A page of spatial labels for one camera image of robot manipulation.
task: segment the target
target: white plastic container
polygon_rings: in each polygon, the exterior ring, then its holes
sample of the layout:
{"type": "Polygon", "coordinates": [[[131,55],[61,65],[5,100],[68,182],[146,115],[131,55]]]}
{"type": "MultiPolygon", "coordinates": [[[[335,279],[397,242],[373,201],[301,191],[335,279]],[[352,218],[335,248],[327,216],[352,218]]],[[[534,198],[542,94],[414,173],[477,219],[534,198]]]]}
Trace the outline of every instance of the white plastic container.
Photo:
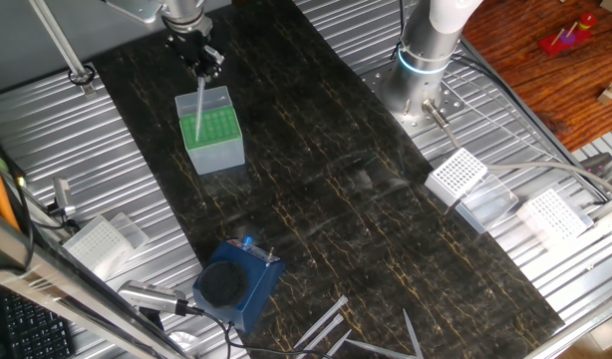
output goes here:
{"type": "Polygon", "coordinates": [[[453,205],[485,176],[487,167],[466,149],[459,149],[432,171],[426,187],[447,205],[453,205]]]}
{"type": "Polygon", "coordinates": [[[242,134],[225,86],[204,91],[199,142],[194,135],[197,92],[175,97],[175,105],[184,147],[198,175],[244,164],[242,134]]]}
{"type": "Polygon", "coordinates": [[[532,197],[516,215],[546,249],[578,237],[593,224],[558,184],[532,197]]]}
{"type": "Polygon", "coordinates": [[[76,259],[106,280],[134,252],[134,247],[101,215],[95,217],[65,245],[76,259]]]}

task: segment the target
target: blue ring light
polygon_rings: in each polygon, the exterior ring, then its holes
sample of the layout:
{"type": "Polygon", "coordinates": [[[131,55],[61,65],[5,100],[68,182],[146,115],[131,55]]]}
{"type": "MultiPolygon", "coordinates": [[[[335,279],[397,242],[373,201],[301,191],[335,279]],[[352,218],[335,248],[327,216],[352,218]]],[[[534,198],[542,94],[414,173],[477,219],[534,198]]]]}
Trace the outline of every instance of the blue ring light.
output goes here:
{"type": "Polygon", "coordinates": [[[431,74],[436,74],[439,73],[443,70],[446,69],[446,67],[448,66],[448,64],[446,64],[445,66],[443,66],[442,68],[438,69],[438,70],[420,70],[416,67],[414,67],[413,65],[409,64],[406,62],[406,60],[404,60],[404,57],[402,56],[402,50],[398,49],[397,50],[397,57],[399,58],[399,61],[402,62],[402,65],[404,65],[404,67],[406,67],[408,70],[419,73],[419,74],[424,74],[424,75],[431,75],[431,74]]]}

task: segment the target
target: blue device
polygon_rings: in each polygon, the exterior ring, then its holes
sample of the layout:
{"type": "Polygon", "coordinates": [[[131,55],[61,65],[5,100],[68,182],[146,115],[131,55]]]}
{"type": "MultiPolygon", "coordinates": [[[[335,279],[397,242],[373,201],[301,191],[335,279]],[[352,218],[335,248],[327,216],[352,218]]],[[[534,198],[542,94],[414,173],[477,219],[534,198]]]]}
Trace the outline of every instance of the blue device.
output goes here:
{"type": "Polygon", "coordinates": [[[248,333],[285,269],[250,236],[222,242],[193,284],[195,305],[248,333]]]}

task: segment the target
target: wooden table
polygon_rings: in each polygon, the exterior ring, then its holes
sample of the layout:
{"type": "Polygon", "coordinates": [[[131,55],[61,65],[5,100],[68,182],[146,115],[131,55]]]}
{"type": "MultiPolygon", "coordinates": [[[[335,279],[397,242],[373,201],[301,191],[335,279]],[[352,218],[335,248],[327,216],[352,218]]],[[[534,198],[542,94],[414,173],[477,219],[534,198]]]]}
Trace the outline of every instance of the wooden table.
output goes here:
{"type": "Polygon", "coordinates": [[[612,131],[612,13],[600,0],[484,0],[464,34],[571,152],[612,131]],[[585,42],[549,57],[538,41],[584,13],[598,17],[585,42]]]}

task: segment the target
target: metal rail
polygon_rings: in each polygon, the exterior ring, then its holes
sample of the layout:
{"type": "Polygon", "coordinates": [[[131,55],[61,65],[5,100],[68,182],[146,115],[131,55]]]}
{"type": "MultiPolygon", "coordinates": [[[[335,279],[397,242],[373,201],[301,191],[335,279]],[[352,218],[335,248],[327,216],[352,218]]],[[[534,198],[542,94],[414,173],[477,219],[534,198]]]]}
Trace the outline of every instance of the metal rail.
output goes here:
{"type": "MultiPolygon", "coordinates": [[[[0,264],[23,265],[28,240],[0,217],[0,264]]],[[[123,300],[115,292],[101,291],[84,280],[79,273],[89,274],[94,282],[98,278],[86,268],[78,268],[78,262],[69,257],[60,245],[51,242],[36,245],[29,271],[20,276],[0,271],[0,284],[79,323],[139,358],[187,358],[179,346],[128,303],[123,306],[123,300]],[[52,256],[50,251],[67,258],[52,256]]]]}

